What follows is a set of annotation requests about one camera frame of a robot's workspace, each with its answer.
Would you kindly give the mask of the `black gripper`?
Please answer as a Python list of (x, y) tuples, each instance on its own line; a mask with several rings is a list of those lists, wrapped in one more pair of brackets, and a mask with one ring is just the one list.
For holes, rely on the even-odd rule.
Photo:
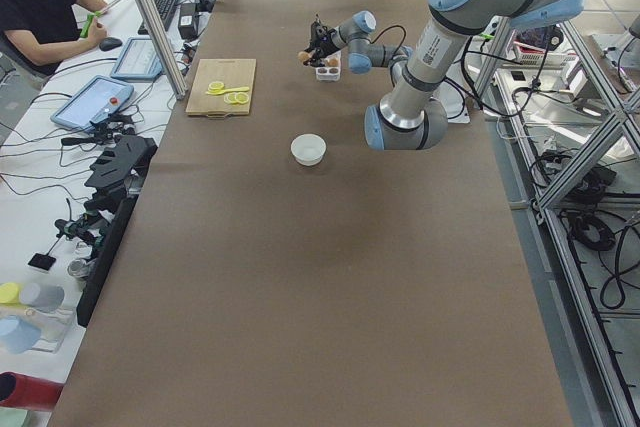
[(302, 63), (305, 66), (317, 66), (320, 58), (326, 58), (336, 52), (336, 46), (333, 43), (335, 29), (316, 19), (311, 24), (310, 33), (309, 47), (306, 51), (309, 53), (309, 59)]

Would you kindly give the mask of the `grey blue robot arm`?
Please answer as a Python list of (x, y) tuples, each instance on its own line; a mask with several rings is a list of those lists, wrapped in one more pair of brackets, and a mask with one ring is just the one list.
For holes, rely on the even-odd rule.
[(393, 90), (365, 112), (374, 150), (423, 150), (445, 135), (447, 114), (433, 92), (458, 52), (496, 16), (518, 30), (546, 27), (582, 12), (584, 0), (428, 0), (430, 19)]
[(324, 67), (331, 55), (347, 49), (348, 68), (354, 74), (365, 74), (373, 67), (392, 69), (402, 60), (408, 60), (413, 49), (401, 40), (399, 46), (375, 43), (371, 34), (376, 29), (374, 15), (363, 10), (336, 27), (324, 24), (319, 16), (310, 26), (309, 46), (298, 53), (304, 65)]

